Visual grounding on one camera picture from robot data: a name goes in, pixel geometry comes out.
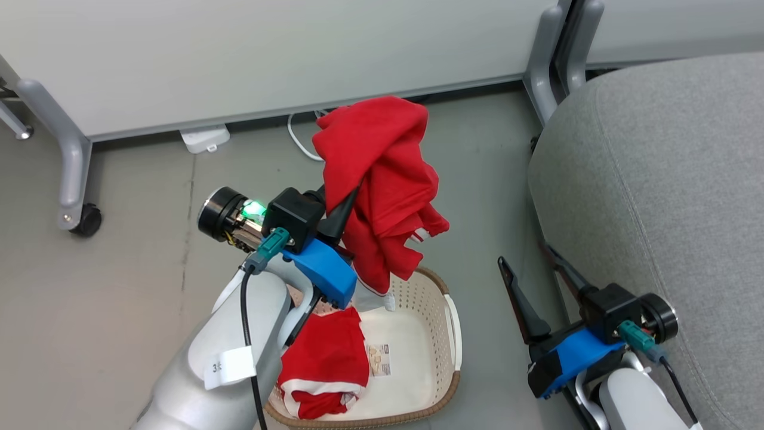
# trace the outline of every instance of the green led light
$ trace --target green led light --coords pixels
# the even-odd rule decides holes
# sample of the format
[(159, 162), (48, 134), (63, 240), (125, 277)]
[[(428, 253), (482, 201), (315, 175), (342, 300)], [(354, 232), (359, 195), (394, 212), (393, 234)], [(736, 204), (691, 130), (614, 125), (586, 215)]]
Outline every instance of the green led light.
[(241, 208), (241, 215), (248, 220), (262, 218), (265, 214), (265, 206), (256, 201), (251, 201)]

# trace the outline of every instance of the gray chair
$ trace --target gray chair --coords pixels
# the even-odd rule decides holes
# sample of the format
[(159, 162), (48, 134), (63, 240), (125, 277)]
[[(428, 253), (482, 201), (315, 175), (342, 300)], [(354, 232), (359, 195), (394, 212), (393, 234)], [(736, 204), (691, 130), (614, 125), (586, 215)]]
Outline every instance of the gray chair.
[(598, 77), (558, 107), (529, 168), (544, 236), (582, 275), (673, 305), (666, 346), (707, 430), (764, 427), (763, 77), (764, 54)]

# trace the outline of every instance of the sticker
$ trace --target sticker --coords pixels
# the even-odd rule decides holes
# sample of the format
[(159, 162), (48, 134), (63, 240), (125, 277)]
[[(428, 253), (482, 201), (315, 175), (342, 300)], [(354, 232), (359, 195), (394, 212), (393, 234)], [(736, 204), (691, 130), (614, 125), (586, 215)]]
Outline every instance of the sticker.
[(252, 347), (241, 347), (211, 356), (204, 368), (204, 389), (231, 385), (255, 376)]
[(390, 345), (369, 345), (366, 349), (369, 356), (369, 367), (372, 376), (389, 376), (390, 371)]

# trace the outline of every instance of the caster wheel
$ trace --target caster wheel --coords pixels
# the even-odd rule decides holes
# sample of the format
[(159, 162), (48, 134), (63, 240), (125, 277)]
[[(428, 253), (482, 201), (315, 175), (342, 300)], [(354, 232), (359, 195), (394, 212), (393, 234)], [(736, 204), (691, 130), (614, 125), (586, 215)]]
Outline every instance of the caster wheel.
[(83, 205), (79, 224), (69, 232), (80, 237), (91, 237), (101, 228), (101, 220), (101, 210), (95, 204), (87, 203)]

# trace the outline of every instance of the white trim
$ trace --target white trim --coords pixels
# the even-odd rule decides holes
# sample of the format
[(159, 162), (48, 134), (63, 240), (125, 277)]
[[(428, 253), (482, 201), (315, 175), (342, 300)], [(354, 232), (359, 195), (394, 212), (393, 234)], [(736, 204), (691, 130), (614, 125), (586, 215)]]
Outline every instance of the white trim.
[[(299, 402), (296, 402), (292, 397), (294, 391), (304, 391), (308, 394), (318, 395), (323, 393), (350, 393), (356, 398), (364, 391), (362, 385), (356, 383), (324, 383), (319, 381), (308, 380), (287, 380), (281, 384), (281, 389), (284, 393), (284, 406), (286, 410), (292, 416), (299, 417)], [(354, 400), (345, 400), (345, 406), (350, 408), (355, 403)]]
[(459, 371), (461, 370), (461, 324), (459, 324), (459, 314), (456, 312), (456, 305), (451, 296), (444, 294), (443, 298), (448, 303), (448, 309), (451, 312), (451, 329), (454, 331), (454, 350), (456, 352), (454, 370)]

